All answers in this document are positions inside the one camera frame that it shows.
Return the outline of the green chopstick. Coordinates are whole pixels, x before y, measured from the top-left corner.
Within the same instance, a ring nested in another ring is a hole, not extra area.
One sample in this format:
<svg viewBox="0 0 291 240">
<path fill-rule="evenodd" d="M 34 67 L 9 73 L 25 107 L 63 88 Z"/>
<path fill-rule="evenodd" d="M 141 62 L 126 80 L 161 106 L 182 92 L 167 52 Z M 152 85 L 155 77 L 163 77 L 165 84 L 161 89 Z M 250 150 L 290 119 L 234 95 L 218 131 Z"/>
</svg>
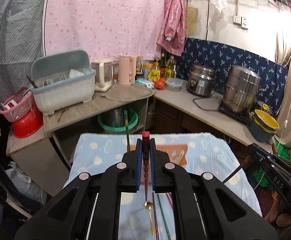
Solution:
<svg viewBox="0 0 291 240">
<path fill-rule="evenodd" d="M 164 229 L 165 229 L 165 232 L 167 234 L 167 239 L 171 240 L 171 235 L 170 235 L 168 224 L 167 224 L 167 221 L 166 221 L 166 218 L 165 218 L 165 215 L 164 215 L 163 206 L 162 206 L 159 194 L 157 194 L 157 199 L 158 199 L 158 204 L 159 204 L 159 207 L 160 207 L 160 212 L 161 212 L 161 216 L 162 216 L 162 220 L 163 220 L 163 224 L 164 224 Z"/>
<path fill-rule="evenodd" d="M 128 120 L 128 112 L 126 109 L 123 111 L 124 113 L 124 124 L 126 128 L 126 139 L 127 139 L 127 152 L 130 152 L 130 138 L 129 138 L 129 120 Z"/>
</svg>

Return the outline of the gold flower spoon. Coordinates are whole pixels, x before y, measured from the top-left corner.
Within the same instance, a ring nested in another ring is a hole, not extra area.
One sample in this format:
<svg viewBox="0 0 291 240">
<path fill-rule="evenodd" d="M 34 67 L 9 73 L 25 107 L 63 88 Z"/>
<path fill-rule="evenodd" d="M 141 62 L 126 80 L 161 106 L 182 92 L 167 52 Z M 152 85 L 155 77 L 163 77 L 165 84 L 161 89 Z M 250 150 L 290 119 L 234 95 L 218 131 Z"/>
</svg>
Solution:
<svg viewBox="0 0 291 240">
<path fill-rule="evenodd" d="M 151 202 L 145 202 L 145 209 L 148 211 L 149 219 L 150 219 L 150 231 L 152 235 L 156 235 L 155 224 L 152 217 L 152 204 Z"/>
</svg>

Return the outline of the red chopstick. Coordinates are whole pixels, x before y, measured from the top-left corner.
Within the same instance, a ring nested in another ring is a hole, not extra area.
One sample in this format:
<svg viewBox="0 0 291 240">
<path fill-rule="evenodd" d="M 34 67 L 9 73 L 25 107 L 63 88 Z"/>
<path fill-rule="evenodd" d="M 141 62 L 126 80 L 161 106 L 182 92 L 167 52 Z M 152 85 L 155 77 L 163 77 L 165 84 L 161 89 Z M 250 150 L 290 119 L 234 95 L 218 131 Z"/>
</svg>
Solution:
<svg viewBox="0 0 291 240">
<path fill-rule="evenodd" d="M 145 202 L 148 201 L 148 173 L 149 173 L 149 151 L 150 151 L 150 133 L 142 132 L 142 157 L 143 157 L 143 176 L 145 186 Z"/>
</svg>

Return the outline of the dark maroon chopstick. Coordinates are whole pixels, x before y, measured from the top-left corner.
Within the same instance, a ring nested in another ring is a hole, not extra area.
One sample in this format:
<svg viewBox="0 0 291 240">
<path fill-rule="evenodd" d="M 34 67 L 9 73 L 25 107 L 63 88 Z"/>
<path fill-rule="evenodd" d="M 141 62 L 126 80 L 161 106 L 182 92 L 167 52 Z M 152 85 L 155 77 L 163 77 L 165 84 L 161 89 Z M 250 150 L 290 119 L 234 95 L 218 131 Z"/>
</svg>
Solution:
<svg viewBox="0 0 291 240">
<path fill-rule="evenodd" d="M 156 212 L 156 205 L 155 205 L 155 194 L 152 192 L 152 204 L 153 204 L 153 213 L 154 213 L 154 225 L 155 225 L 155 235 L 156 240 L 159 240 L 159 231 L 158 231 L 158 223 L 157 223 L 157 212 Z"/>
</svg>

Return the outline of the blue patterned tablecloth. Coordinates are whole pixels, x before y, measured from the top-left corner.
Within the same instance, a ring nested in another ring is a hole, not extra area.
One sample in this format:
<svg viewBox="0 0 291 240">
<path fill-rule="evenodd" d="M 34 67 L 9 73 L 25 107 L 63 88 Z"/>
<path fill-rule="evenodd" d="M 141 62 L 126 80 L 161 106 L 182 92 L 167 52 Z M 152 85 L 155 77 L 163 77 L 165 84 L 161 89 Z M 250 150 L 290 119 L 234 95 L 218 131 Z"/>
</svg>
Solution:
<svg viewBox="0 0 291 240">
<path fill-rule="evenodd" d="M 130 136 L 130 147 L 135 148 L 139 135 Z M 210 133 L 194 134 L 163 134 L 153 135 L 156 145 L 187 144 L 187 172 L 201 175 L 210 172 L 219 180 L 224 180 L 238 166 L 239 162 L 228 144 Z M 105 135 L 85 133 L 79 137 L 74 161 L 67 183 L 74 180 L 80 173 L 91 175 L 104 172 L 109 166 L 122 160 L 127 150 L 125 135 Z M 253 187 L 248 182 L 246 174 L 240 170 L 226 186 L 248 204 L 258 215 L 261 215 L 260 205 Z M 164 215 L 168 224 L 171 239 L 175 239 L 173 210 L 166 194 L 160 194 Z M 137 193 L 122 193 L 119 222 L 119 239 L 155 239 L 150 232 L 150 219 L 144 207 L 144 187 Z M 167 239 L 164 224 L 155 197 L 160 239 Z"/>
</svg>

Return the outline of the green chopstick in holder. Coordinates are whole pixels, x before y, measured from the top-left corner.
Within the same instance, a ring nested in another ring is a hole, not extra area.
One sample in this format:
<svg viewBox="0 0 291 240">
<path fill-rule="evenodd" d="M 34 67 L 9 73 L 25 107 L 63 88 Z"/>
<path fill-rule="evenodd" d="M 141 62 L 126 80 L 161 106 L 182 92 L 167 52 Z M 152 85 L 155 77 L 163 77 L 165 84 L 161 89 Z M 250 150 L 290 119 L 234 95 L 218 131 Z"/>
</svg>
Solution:
<svg viewBox="0 0 291 240">
<path fill-rule="evenodd" d="M 127 139 L 127 152 L 130 152 L 130 138 L 129 138 L 129 120 L 128 120 L 128 112 L 126 109 L 123 111 L 124 113 L 124 124 L 126 128 L 126 139 Z"/>
</svg>

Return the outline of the stainless steamer pot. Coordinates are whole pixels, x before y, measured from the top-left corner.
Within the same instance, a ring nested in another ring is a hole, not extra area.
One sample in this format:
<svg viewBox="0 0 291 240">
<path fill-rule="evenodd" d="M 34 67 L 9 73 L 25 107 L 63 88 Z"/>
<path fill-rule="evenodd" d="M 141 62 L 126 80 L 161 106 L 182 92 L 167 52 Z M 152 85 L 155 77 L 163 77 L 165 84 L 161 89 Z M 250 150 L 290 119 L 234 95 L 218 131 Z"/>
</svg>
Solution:
<svg viewBox="0 0 291 240">
<path fill-rule="evenodd" d="M 228 75 L 223 96 L 224 105 L 234 113 L 248 113 L 257 97 L 258 92 L 265 92 L 261 88 L 262 78 L 248 68 L 230 65 L 229 70 L 224 68 Z"/>
</svg>

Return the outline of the red plastic basin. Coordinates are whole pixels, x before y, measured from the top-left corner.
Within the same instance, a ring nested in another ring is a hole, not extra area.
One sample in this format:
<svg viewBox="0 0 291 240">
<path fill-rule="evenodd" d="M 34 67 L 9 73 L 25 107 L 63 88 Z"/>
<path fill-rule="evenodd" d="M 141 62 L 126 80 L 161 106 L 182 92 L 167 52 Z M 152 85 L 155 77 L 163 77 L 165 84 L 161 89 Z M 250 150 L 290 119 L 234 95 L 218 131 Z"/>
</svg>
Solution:
<svg viewBox="0 0 291 240">
<path fill-rule="evenodd" d="M 25 138 L 35 133 L 41 126 L 43 126 L 43 114 L 34 103 L 23 118 L 12 123 L 13 135 L 16 138 Z"/>
</svg>

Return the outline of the clear food container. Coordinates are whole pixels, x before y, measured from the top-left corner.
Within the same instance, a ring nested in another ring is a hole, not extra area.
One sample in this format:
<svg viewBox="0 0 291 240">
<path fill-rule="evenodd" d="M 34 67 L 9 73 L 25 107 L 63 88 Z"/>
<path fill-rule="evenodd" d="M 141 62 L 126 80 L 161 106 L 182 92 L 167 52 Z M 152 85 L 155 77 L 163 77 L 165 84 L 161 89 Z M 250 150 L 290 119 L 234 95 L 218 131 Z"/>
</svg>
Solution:
<svg viewBox="0 0 291 240">
<path fill-rule="evenodd" d="M 183 81 L 178 78 L 170 77 L 165 81 L 165 88 L 175 92 L 178 92 L 182 88 L 182 85 Z"/>
</svg>

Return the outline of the red tomato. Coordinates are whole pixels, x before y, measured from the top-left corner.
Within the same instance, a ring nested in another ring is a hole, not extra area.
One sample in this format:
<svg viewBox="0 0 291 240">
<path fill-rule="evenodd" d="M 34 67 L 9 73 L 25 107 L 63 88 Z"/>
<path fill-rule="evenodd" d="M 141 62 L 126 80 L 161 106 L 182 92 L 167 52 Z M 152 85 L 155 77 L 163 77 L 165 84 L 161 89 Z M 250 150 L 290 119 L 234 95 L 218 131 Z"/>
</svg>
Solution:
<svg viewBox="0 0 291 240">
<path fill-rule="evenodd" d="M 154 88 L 163 90 L 165 88 L 165 78 L 161 77 L 154 82 Z"/>
</svg>

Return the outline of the white teal dish rack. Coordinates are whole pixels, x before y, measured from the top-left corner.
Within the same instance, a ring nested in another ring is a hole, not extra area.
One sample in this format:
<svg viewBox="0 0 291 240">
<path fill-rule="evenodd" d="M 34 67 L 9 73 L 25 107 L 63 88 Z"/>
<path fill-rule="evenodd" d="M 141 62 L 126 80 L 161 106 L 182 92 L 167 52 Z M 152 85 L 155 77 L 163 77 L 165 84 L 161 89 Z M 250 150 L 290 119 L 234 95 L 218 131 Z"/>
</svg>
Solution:
<svg viewBox="0 0 291 240">
<path fill-rule="evenodd" d="M 68 51 L 37 59 L 31 70 L 36 87 L 31 88 L 43 115 L 92 100 L 96 71 L 83 50 Z"/>
</svg>

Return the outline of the white glass kettle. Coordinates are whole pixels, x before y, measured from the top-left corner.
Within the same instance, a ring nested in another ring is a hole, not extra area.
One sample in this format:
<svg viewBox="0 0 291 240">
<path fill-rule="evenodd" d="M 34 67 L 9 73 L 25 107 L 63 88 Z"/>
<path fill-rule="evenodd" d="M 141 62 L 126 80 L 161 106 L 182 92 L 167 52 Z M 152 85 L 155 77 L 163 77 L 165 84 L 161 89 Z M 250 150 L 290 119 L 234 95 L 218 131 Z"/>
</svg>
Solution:
<svg viewBox="0 0 291 240">
<path fill-rule="evenodd" d="M 95 91 L 108 91 L 113 84 L 113 61 L 111 59 L 95 60 L 91 63 L 91 68 L 96 71 Z"/>
</svg>

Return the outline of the navy floral cloth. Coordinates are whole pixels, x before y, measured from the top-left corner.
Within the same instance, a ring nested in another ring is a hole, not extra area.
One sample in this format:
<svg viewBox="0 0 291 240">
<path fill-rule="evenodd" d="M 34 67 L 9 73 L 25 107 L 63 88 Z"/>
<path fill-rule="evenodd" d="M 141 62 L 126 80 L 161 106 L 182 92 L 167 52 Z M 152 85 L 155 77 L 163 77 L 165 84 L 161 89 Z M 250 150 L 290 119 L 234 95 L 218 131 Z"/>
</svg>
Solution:
<svg viewBox="0 0 291 240">
<path fill-rule="evenodd" d="M 199 63 L 215 70 L 216 90 L 224 93 L 231 65 L 245 67 L 261 77 L 257 100 L 266 103 L 273 114 L 278 114 L 288 79 L 288 69 L 262 56 L 218 42 L 188 38 L 181 56 L 176 57 L 176 77 L 188 80 L 193 64 Z"/>
</svg>

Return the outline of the pink floral garment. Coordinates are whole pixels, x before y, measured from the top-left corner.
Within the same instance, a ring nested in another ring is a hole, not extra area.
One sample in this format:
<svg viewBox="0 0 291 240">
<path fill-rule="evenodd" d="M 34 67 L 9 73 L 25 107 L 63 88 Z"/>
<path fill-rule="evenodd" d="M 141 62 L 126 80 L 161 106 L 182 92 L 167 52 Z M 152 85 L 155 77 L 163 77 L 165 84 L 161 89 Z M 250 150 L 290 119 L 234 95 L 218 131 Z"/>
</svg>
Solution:
<svg viewBox="0 0 291 240">
<path fill-rule="evenodd" d="M 181 56 L 186 42 L 186 0 L 164 0 L 164 19 L 156 44 Z"/>
</svg>

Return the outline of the pink dotted curtain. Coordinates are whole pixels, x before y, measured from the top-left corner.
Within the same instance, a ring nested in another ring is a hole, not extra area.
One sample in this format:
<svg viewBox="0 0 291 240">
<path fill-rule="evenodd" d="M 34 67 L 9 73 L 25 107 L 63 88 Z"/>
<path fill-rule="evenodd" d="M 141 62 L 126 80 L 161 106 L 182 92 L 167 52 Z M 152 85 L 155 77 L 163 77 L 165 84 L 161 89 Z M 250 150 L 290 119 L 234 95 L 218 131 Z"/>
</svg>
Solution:
<svg viewBox="0 0 291 240">
<path fill-rule="evenodd" d="M 45 0 L 43 50 L 84 50 L 91 61 L 140 55 L 152 60 L 163 24 L 164 0 Z"/>
</svg>

